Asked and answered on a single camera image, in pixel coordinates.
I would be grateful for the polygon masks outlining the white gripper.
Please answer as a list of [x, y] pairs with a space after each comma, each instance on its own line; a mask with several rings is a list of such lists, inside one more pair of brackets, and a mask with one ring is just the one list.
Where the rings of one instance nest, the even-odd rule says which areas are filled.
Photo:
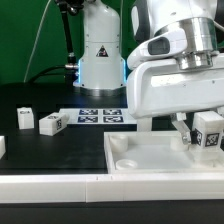
[[189, 145], [185, 113], [224, 106], [224, 58], [193, 70], [180, 70], [174, 59], [142, 63], [128, 77], [127, 104], [136, 119], [171, 114], [183, 144]]

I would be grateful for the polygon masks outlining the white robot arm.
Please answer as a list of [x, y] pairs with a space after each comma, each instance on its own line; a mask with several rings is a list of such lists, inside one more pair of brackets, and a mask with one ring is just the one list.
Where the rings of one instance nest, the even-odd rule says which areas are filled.
[[191, 142], [187, 112], [224, 106], [224, 53], [215, 27], [222, 0], [136, 0], [131, 9], [138, 46], [124, 60], [119, 52], [119, 16], [101, 0], [84, 3], [84, 55], [80, 91], [99, 96], [127, 91], [136, 119], [169, 115]]

